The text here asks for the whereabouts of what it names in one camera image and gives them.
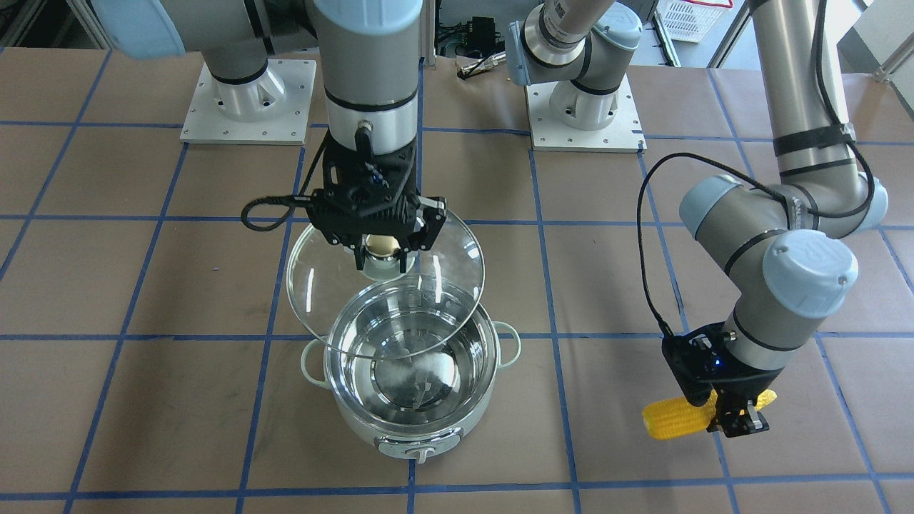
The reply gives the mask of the silver robot arm holding lid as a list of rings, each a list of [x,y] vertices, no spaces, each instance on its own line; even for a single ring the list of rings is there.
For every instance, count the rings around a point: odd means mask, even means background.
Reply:
[[[440,196],[416,185],[420,1],[95,1],[111,42],[133,59],[197,51],[214,81],[214,106],[233,121],[265,121],[291,110],[291,85],[270,67],[280,51],[317,48],[328,131],[311,166],[323,185],[249,201],[304,208],[327,243],[406,272],[446,219]]]

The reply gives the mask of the silver robot arm holding corn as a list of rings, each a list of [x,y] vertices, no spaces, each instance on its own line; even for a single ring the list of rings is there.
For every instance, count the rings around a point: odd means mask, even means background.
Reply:
[[[735,284],[725,321],[663,339],[694,406],[715,395],[709,430],[768,429],[758,397],[843,304],[858,279],[846,236],[877,226],[888,193],[855,145],[823,1],[750,1],[780,182],[712,176],[683,197],[680,218]]]

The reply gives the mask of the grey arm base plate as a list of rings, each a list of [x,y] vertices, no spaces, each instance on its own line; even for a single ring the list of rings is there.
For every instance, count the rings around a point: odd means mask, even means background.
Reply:
[[[317,63],[270,59],[249,84],[223,84],[203,66],[180,140],[189,144],[293,144],[306,140]]]

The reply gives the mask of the second grey arm base plate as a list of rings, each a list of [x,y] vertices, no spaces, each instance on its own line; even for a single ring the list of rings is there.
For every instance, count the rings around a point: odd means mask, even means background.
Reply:
[[[648,147],[626,75],[607,95],[588,94],[569,81],[526,86],[525,93],[535,151],[640,153]]]

